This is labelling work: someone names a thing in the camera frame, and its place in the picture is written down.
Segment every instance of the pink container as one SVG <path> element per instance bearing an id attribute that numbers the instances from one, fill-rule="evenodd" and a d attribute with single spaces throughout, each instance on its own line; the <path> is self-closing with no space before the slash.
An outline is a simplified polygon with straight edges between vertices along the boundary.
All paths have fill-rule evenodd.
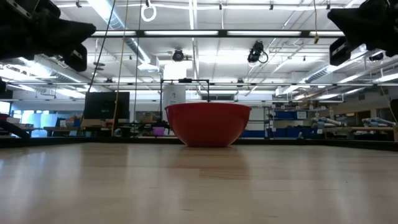
<path id="1" fill-rule="evenodd" d="M 154 127 L 154 136 L 164 136 L 164 128 Z"/>

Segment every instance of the wooden table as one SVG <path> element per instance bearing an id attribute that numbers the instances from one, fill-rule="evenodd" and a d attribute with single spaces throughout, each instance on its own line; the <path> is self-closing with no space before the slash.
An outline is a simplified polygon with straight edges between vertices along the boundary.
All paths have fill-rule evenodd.
<path id="1" fill-rule="evenodd" d="M 78 131 L 79 127 L 44 127 L 43 129 L 47 131 L 47 137 L 52 137 L 54 132 Z"/>
<path id="2" fill-rule="evenodd" d="M 47 131 L 47 137 L 52 137 L 54 132 L 78 131 L 79 127 L 44 127 L 43 129 Z M 80 131 L 83 131 L 84 133 L 87 131 L 96 133 L 98 131 L 110 131 L 110 129 L 105 127 L 81 127 Z"/>
<path id="3" fill-rule="evenodd" d="M 42 130 L 41 128 L 21 128 L 21 129 L 29 133 L 30 136 L 32 136 L 32 131 Z M 3 128 L 0 128 L 0 132 L 8 133 L 8 131 L 3 130 Z"/>
<path id="4" fill-rule="evenodd" d="M 1 224 L 396 224 L 398 153 L 83 143 L 2 149 Z"/>

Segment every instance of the fluorescent light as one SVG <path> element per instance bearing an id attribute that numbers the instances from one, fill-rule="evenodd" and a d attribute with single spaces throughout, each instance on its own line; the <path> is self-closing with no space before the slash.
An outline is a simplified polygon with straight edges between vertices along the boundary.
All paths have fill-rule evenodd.
<path id="1" fill-rule="evenodd" d="M 73 81 L 75 81 L 75 82 L 77 82 L 77 83 L 81 83 L 81 81 L 77 80 L 76 78 L 72 78 L 72 77 L 70 77 L 69 75 L 66 75 L 66 74 L 64 74 L 64 73 L 58 73 L 58 74 L 63 75 L 64 77 L 67 77 L 67 78 L 69 78 L 69 79 L 71 79 L 71 80 L 73 80 Z"/>
<path id="2" fill-rule="evenodd" d="M 10 84 L 8 84 L 8 86 L 11 86 L 11 87 L 13 87 L 13 88 L 18 88 L 18 89 L 21 89 L 21 90 L 26 90 L 26 91 L 35 91 L 33 88 L 31 88 L 31 87 L 29 87 L 29 86 L 25 86 L 25 85 L 16 86 L 16 85 L 10 85 Z"/>
<path id="3" fill-rule="evenodd" d="M 397 74 L 392 74 L 392 75 L 384 75 L 381 78 L 373 80 L 373 83 L 387 82 L 387 81 L 390 81 L 390 80 L 394 80 L 396 78 L 398 78 L 398 73 Z"/>
<path id="4" fill-rule="evenodd" d="M 279 30 L 279 31 L 227 31 L 227 35 L 261 35 L 261 36 L 298 36 L 301 35 L 301 31 L 288 31 L 288 30 Z"/>
<path id="5" fill-rule="evenodd" d="M 336 97 L 336 96 L 338 96 L 338 95 L 339 95 L 339 94 L 326 94 L 326 95 L 323 95 L 323 96 L 319 96 L 318 99 L 319 99 L 319 100 L 325 100 L 325 99 L 329 99 L 329 98 Z"/>
<path id="6" fill-rule="evenodd" d="M 22 87 L 23 90 L 26 91 L 35 91 L 33 88 L 29 87 L 29 86 L 25 86 L 25 85 L 20 85 L 20 87 Z"/>
<path id="7" fill-rule="evenodd" d="M 311 31 L 310 36 L 315 37 L 317 32 Z M 330 37 L 339 37 L 339 36 L 344 36 L 344 33 L 342 31 L 318 31 L 318 35 L 320 36 L 330 36 Z"/>
<path id="8" fill-rule="evenodd" d="M 299 88 L 311 88 L 309 85 L 297 85 Z"/>
<path id="9" fill-rule="evenodd" d="M 350 77 L 347 77 L 345 79 L 340 80 L 338 83 L 346 83 L 346 82 L 349 82 L 349 81 L 353 81 L 354 79 L 356 79 L 358 77 L 359 77 L 359 75 L 352 75 Z"/>
<path id="10" fill-rule="evenodd" d="M 109 30 L 108 33 L 106 33 L 106 31 L 96 31 L 94 34 L 94 36 L 113 36 L 113 35 L 136 35 L 136 31 L 126 31 L 126 33 L 124 33 L 124 31 L 120 31 L 120 30 Z"/>
<path id="11" fill-rule="evenodd" d="M 360 90 L 363 90 L 363 89 L 364 89 L 364 88 L 357 88 L 357 89 L 355 89 L 355 90 L 348 91 L 348 92 L 346 92 L 346 93 L 344 93 L 344 94 L 352 94 L 352 93 L 355 93 L 355 92 L 360 91 Z"/>
<path id="12" fill-rule="evenodd" d="M 295 100 L 301 100 L 302 98 L 305 98 L 305 95 L 296 96 L 294 99 Z"/>
<path id="13" fill-rule="evenodd" d="M 154 30 L 145 31 L 145 35 L 218 35 L 217 30 Z"/>

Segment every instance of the black monitor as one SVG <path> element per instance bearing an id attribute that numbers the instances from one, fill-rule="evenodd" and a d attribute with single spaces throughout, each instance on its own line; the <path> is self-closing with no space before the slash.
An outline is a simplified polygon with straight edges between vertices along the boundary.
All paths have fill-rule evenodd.
<path id="1" fill-rule="evenodd" d="M 85 102 L 85 119 L 113 119 L 116 93 L 87 93 Z M 130 93 L 119 92 L 118 119 L 129 119 Z"/>

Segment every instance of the red bowl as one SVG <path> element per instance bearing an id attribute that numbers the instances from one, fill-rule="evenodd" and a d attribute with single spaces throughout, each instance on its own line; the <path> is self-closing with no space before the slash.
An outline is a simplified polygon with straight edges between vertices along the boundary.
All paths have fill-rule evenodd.
<path id="1" fill-rule="evenodd" d="M 190 147 L 226 147 L 244 131 L 251 108 L 231 103 L 183 103 L 166 107 L 175 135 Z"/>

